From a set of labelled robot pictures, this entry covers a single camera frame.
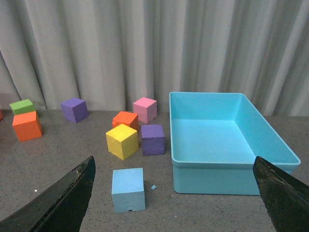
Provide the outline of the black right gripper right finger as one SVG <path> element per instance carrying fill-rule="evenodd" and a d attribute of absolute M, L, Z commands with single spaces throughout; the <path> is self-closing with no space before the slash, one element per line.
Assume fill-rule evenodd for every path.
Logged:
<path fill-rule="evenodd" d="M 309 187 L 258 156 L 253 174 L 272 224 L 278 232 L 309 230 Z"/>

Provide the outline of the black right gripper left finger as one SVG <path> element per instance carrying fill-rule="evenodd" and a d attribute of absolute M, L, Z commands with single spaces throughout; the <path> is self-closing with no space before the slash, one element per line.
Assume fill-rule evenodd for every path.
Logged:
<path fill-rule="evenodd" d="M 78 232 L 92 195 L 95 159 L 88 157 L 30 203 L 0 222 L 2 232 Z"/>

